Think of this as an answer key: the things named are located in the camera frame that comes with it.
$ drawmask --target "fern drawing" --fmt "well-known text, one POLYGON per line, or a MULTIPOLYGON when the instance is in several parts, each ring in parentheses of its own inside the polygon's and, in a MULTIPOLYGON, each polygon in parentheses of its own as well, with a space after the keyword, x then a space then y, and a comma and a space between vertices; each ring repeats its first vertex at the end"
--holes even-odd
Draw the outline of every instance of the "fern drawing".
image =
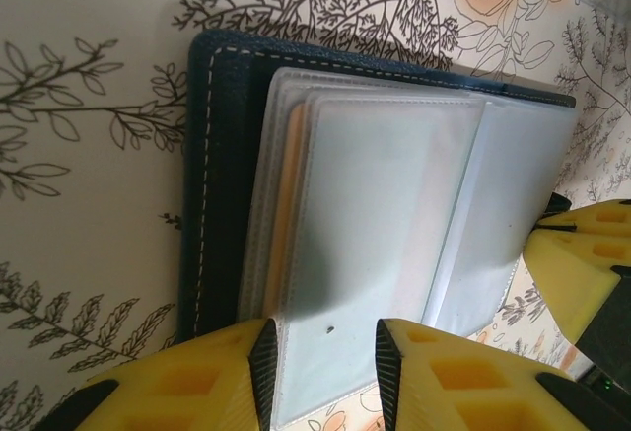
POLYGON ((19 396, 17 380, 0 389, 0 430, 27 429, 43 409, 43 393, 39 385, 19 396))
POLYGON ((60 345, 50 355, 51 360, 82 353, 81 359, 68 372, 92 369, 111 361, 121 363, 135 360, 174 307, 174 304, 166 304, 154 310, 121 343, 120 330, 138 303, 138 298, 124 301, 108 315, 103 315, 101 301, 104 295, 93 296, 68 321, 64 314, 69 305, 70 292, 59 293, 44 302, 39 283, 34 281, 25 287, 21 274, 9 274, 9 267, 9 262, 0 264, 0 313, 16 316, 8 329, 31 331, 34 335, 29 348, 58 341, 60 345))
POLYGON ((140 150, 153 143, 159 150, 172 152, 184 137, 186 73, 173 63, 154 66, 151 88, 156 98, 143 104, 88 105, 87 95, 106 96, 104 79, 123 68, 108 61, 108 52, 118 41, 88 43, 75 38, 77 56, 60 56, 49 46, 39 48, 38 62, 29 62, 24 53, 7 41, 7 64, 0 64, 0 199, 5 191, 24 201, 28 193, 58 196, 50 183, 71 173, 69 167, 53 162, 22 165, 20 155, 28 146, 32 124, 45 123, 65 142, 81 141, 75 119, 91 112, 110 117, 109 136, 121 150, 140 150))
POLYGON ((527 315, 530 322, 534 323, 547 310, 547 306, 534 283, 526 290, 523 298, 518 295, 515 296, 514 300, 513 303, 507 303, 500 308, 502 319, 507 321, 508 325, 517 323, 524 315, 527 315))
MULTIPOLYGON (((604 13, 594 9, 593 21, 568 22, 563 44, 570 58, 555 77, 559 89, 576 95, 582 115, 577 124, 569 157, 558 185, 574 178, 589 160, 610 148, 609 136, 622 117, 631 115, 631 65, 627 61, 629 35, 604 13)), ((625 180, 626 164, 614 168, 609 191, 625 180)), ((597 198, 589 193, 590 198, 597 198)))
POLYGON ((449 69, 458 23, 437 0, 180 0, 173 25, 232 29, 449 69))

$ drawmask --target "white stitching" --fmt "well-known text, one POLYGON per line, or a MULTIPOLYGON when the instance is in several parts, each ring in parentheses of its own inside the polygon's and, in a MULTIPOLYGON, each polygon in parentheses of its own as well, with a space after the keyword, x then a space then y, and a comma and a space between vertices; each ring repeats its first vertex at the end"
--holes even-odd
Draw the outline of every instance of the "white stitching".
MULTIPOLYGON (((221 52, 221 48, 218 48, 215 51, 215 54, 219 54, 221 52)), ((206 136, 204 137, 204 186, 202 189, 202 201, 201 201, 201 227, 199 229, 199 270, 197 275, 197 283, 195 284, 195 288, 197 289, 197 296, 195 298, 195 324, 193 325, 193 336, 197 336, 197 328, 199 326, 199 302, 201 301, 201 274, 204 269, 204 225, 206 224, 206 194, 208 192, 208 144, 210 143, 210 139, 208 138, 210 135, 210 99, 212 96, 211 84, 213 82, 213 64, 215 63, 215 56, 210 57, 210 63, 208 68, 208 101, 206 103, 206 136)))
MULTIPOLYGON (((206 109, 206 137, 204 140, 204 187, 203 187, 203 199, 202 199, 202 204, 201 204, 201 228, 200 228, 200 248, 199 248, 199 269, 198 269, 198 275, 197 275, 197 283, 196 283, 196 289, 197 289, 197 296, 195 299, 195 324, 193 325, 193 334, 196 336, 197 335, 197 329, 198 329, 198 325, 199 325, 199 303, 201 301, 201 275, 202 275, 202 270, 203 270, 203 264, 204 264, 204 247, 205 247, 205 242, 204 242, 204 224, 206 222, 206 194, 207 194, 207 181, 208 181, 208 160, 209 160, 209 156, 208 156, 208 145, 210 143, 210 139, 208 138, 210 135, 210 100, 211 100, 211 94, 212 91, 210 89, 211 87, 211 83, 212 83, 212 77, 213 77, 213 65, 215 63, 215 55, 218 55, 222 52, 223 49, 226 49, 227 51, 240 51, 241 54, 251 54, 251 51, 249 49, 243 48, 241 50, 233 47, 233 46, 226 46, 225 48, 223 47, 219 47, 215 50, 215 52, 213 53, 213 56, 211 56, 210 58, 210 62, 209 62, 209 68, 208 68, 208 103, 207 103, 207 109, 206 109)), ((265 54, 262 53, 260 51, 256 51, 254 53, 255 57, 269 57, 272 59, 280 59, 281 55, 280 54, 265 54)), ((290 57, 290 56, 282 56, 283 59, 285 59, 286 61, 293 61, 294 58, 290 57)), ((299 63, 305 64, 306 61, 304 59, 298 59, 299 63)), ((315 66, 329 66, 329 64, 332 64, 334 67, 338 67, 336 66, 337 63, 328 63, 326 61, 315 61, 315 60, 310 60, 308 61, 309 64, 311 65, 315 65, 315 66)), ((348 66, 348 65, 344 65, 343 68, 345 69, 351 69, 353 71, 356 72, 365 72, 365 73, 375 73, 375 74, 386 74, 386 75, 391 75, 391 76, 395 76, 397 78, 404 78, 404 79, 412 79, 414 81, 423 81, 426 83, 430 83, 431 85, 434 86, 444 86, 444 87, 448 87, 448 88, 461 88, 461 89, 471 89, 474 91, 479 91, 479 92, 483 92, 483 93, 488 93, 488 94, 497 94, 497 95, 512 95, 512 96, 521 96, 525 99, 529 99, 531 101, 542 101, 542 102, 547 102, 547 103, 558 103, 557 100, 554 99, 550 99, 550 98, 540 98, 537 96, 531 96, 528 94, 521 94, 521 93, 503 93, 501 91, 494 91, 491 89, 486 89, 486 88, 479 88, 479 87, 475 87, 475 86, 469 86, 466 84, 456 84, 456 83, 448 83, 445 81, 433 81, 431 79, 428 78, 424 78, 421 76, 412 76, 409 74, 403 74, 403 73, 383 73, 382 71, 375 71, 369 68, 361 68, 361 67, 356 67, 356 66, 348 66)))

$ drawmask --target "floral wallpaper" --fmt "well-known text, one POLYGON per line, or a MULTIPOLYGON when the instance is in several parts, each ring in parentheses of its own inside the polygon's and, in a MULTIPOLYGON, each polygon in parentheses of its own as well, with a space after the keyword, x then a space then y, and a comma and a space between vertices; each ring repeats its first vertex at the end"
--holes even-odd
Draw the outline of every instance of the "floral wallpaper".
MULTIPOLYGON (((572 94, 557 191, 575 206, 631 197, 628 34, 575 0, 0 0, 0 20, 0 430, 173 342, 186 52, 204 29, 572 94)), ((522 263, 470 339, 589 365, 522 263)), ((292 429, 384 429, 378 391, 292 429)))

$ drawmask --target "leather cover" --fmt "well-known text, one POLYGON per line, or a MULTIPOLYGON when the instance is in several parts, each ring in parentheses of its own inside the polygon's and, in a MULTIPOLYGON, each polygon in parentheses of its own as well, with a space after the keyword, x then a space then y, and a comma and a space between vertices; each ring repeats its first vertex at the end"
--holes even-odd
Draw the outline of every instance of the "leather cover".
POLYGON ((267 91, 283 66, 575 105, 569 96, 411 63, 234 31, 200 34, 188 59, 179 340, 236 322, 267 91))

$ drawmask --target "black plastic part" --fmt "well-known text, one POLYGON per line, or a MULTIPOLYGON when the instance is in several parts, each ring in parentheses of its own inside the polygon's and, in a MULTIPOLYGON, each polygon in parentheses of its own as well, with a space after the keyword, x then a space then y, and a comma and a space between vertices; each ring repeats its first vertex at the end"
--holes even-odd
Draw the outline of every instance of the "black plastic part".
POLYGON ((548 201, 548 205, 543 211, 543 216, 541 217, 550 217, 555 214, 560 214, 562 212, 569 211, 572 208, 572 201, 567 197, 562 196, 561 194, 557 194, 553 192, 550 196, 550 200, 548 201))
POLYGON ((631 392, 631 268, 615 265, 620 281, 576 343, 605 374, 631 392))
POLYGON ((387 329, 386 322, 378 320, 375 363, 386 431, 396 429, 402 360, 401 352, 387 329))
POLYGON ((74 431, 117 387, 116 380, 103 380, 74 392, 43 418, 34 431, 74 431))
POLYGON ((618 387, 599 367, 592 365, 577 382, 631 421, 631 395, 618 387))
POLYGON ((543 226, 541 224, 535 224, 534 229, 544 229, 547 231, 562 231, 562 232, 576 232, 577 226, 543 226))
POLYGON ((536 380, 590 431, 631 431, 631 422, 588 388, 548 372, 536 380))
POLYGON ((260 431, 269 431, 278 362, 278 338, 274 320, 267 320, 247 360, 258 426, 260 431))

